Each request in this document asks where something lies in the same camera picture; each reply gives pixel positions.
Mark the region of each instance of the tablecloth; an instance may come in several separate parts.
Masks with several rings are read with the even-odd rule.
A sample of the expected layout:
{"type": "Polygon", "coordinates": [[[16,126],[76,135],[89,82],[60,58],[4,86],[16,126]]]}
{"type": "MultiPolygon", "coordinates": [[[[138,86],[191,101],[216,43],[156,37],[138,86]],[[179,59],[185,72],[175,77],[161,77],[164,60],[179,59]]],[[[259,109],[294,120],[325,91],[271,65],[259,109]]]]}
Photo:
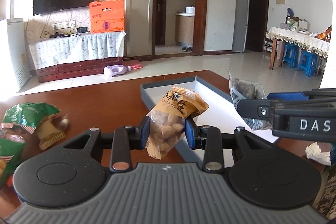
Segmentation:
{"type": "Polygon", "coordinates": [[[124,55],[125,32],[85,33],[47,38],[29,45],[36,69],[124,55]]]}
{"type": "Polygon", "coordinates": [[[287,41],[293,43],[294,45],[298,45],[299,47],[305,48],[310,52],[314,52],[319,56],[328,57],[330,43],[315,37],[310,37],[299,32],[284,30],[276,27],[271,27],[266,37],[287,41]]]}

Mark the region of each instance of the tissue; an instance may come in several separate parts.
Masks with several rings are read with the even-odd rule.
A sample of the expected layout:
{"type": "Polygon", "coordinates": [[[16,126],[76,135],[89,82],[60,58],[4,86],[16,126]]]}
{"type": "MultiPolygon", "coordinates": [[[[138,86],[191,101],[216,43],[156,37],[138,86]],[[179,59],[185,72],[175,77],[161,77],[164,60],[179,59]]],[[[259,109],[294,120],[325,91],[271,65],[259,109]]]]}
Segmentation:
{"type": "Polygon", "coordinates": [[[321,153],[321,149],[317,142],[306,147],[306,155],[308,159],[315,160],[323,165],[331,165],[330,151],[321,153]]]}

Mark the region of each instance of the dining table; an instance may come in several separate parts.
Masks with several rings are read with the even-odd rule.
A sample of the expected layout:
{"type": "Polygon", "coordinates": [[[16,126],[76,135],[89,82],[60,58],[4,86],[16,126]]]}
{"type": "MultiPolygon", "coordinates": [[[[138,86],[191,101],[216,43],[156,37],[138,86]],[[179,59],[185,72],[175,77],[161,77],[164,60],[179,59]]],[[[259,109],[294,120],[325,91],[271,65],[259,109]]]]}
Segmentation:
{"type": "Polygon", "coordinates": [[[286,42],[298,45],[298,47],[315,53],[320,57],[328,57],[330,42],[309,36],[308,33],[271,27],[266,37],[273,40],[269,70],[274,69],[274,63],[277,55],[279,57],[278,66],[282,66],[286,42]],[[279,49],[277,49],[278,41],[281,42],[279,49]]]}
{"type": "MultiPolygon", "coordinates": [[[[69,119],[69,127],[65,131],[66,136],[63,140],[54,144],[57,145],[92,127],[98,127],[103,133],[112,133],[121,126],[129,124],[136,126],[148,113],[148,109],[141,99],[141,84],[194,76],[203,79],[227,94],[230,93],[227,79],[212,71],[203,70],[14,96],[5,102],[0,102],[0,116],[3,117],[6,110],[14,105],[25,102],[46,102],[55,105],[60,109],[60,116],[67,114],[69,119]]],[[[311,143],[313,142],[281,138],[278,140],[277,145],[306,159],[305,148],[311,143]]],[[[319,145],[323,152],[331,149],[330,144],[319,143],[319,145]]],[[[34,151],[34,154],[38,153],[42,153],[42,151],[34,151]]],[[[170,150],[162,160],[150,157],[146,150],[132,150],[131,159],[132,166],[136,166],[138,162],[185,162],[185,159],[175,148],[170,150]]],[[[320,173],[323,171],[323,165],[312,160],[308,161],[320,173]]],[[[110,149],[104,149],[101,165],[109,166],[109,162],[110,149]]],[[[0,190],[0,218],[6,218],[12,214],[20,204],[13,187],[4,186],[0,190]]]]}

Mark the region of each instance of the tray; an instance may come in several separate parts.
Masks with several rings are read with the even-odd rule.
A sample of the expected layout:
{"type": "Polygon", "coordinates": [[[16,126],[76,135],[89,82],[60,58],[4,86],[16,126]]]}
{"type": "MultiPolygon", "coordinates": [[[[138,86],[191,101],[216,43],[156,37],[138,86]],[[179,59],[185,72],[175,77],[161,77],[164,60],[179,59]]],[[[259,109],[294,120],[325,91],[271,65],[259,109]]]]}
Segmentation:
{"type": "MultiPolygon", "coordinates": [[[[278,139],[278,137],[272,135],[271,130],[251,130],[236,112],[231,96],[198,76],[141,85],[141,99],[148,110],[151,110],[163,95],[171,90],[173,85],[194,90],[209,104],[209,109],[194,119],[198,126],[208,124],[218,127],[223,133],[233,133],[237,126],[243,126],[250,132],[271,143],[274,143],[278,139]]],[[[190,150],[186,138],[182,139],[175,148],[186,162],[197,162],[199,166],[202,164],[204,151],[201,149],[190,150]]],[[[231,150],[223,149],[223,153],[225,167],[233,166],[234,161],[231,150]]]]}

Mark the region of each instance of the cardboard box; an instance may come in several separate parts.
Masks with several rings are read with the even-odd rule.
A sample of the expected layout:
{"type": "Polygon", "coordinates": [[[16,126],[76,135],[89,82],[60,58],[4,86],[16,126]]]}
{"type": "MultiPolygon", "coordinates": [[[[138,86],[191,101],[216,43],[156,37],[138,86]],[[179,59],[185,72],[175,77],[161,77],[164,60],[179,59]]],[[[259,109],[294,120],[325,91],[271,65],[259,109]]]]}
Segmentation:
{"type": "Polygon", "coordinates": [[[125,1],[107,0],[90,3],[91,32],[119,32],[125,30],[125,1]]]}

